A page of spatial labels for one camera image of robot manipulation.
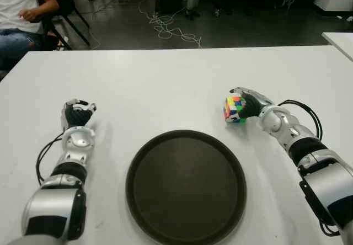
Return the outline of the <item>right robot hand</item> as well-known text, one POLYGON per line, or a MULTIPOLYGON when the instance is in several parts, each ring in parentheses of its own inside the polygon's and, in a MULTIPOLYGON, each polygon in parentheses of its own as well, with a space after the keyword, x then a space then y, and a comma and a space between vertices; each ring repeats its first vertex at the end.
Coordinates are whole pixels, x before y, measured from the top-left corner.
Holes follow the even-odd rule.
POLYGON ((238 112, 238 118, 240 119, 246 119, 253 116, 258 117, 264 107, 274 105, 274 102, 268 97, 252 89, 235 87, 229 92, 237 93, 245 100, 245 107, 238 112))

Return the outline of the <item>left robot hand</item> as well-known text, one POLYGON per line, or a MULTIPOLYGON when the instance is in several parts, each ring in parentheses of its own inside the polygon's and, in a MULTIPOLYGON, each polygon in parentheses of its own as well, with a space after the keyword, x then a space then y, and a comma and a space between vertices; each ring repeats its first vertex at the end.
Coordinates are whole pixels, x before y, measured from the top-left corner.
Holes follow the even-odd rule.
POLYGON ((85 126, 97 110, 95 103, 71 99, 64 103, 61 111, 62 131, 76 126, 85 126))

